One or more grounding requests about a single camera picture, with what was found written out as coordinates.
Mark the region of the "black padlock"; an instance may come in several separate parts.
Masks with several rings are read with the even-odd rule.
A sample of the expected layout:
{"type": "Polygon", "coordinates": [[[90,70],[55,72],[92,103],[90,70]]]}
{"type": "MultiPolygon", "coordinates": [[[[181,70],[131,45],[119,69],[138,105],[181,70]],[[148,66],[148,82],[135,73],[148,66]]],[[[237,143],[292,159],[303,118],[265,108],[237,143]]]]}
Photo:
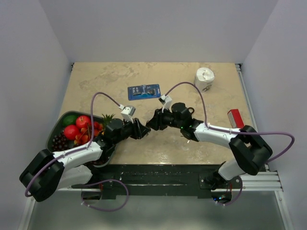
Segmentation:
{"type": "Polygon", "coordinates": [[[189,107],[189,108],[188,108],[188,111],[189,111],[191,114],[193,114],[193,113],[195,112],[195,109],[194,109],[193,107],[189,107]]]}

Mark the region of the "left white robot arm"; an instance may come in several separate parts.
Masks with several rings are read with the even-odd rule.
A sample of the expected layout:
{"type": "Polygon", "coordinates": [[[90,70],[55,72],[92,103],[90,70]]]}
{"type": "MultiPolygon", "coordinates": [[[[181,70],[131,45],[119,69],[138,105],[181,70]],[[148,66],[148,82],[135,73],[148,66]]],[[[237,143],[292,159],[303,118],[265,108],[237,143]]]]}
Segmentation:
{"type": "Polygon", "coordinates": [[[37,202],[42,202],[57,190],[70,185],[96,187],[99,176],[85,164],[111,156],[121,141],[142,139],[150,131],[137,118],[132,122],[115,118],[92,141],[69,150],[39,151],[19,177],[25,186],[25,196],[32,196],[37,202]]]}

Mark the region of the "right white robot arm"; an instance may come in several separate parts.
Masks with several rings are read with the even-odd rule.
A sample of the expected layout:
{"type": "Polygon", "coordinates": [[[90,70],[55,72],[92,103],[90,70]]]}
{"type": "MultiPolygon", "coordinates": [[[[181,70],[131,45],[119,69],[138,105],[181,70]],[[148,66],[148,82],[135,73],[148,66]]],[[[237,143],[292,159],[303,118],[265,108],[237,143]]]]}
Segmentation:
{"type": "Polygon", "coordinates": [[[231,180],[243,174],[257,175],[272,155],[271,147],[251,126],[227,129],[206,125],[192,117],[194,108],[175,103],[171,109],[156,109],[147,127],[157,131],[167,127],[178,128],[183,137],[196,142],[210,142],[230,149],[234,159],[222,163],[204,183],[212,190],[225,188],[231,180]]]}

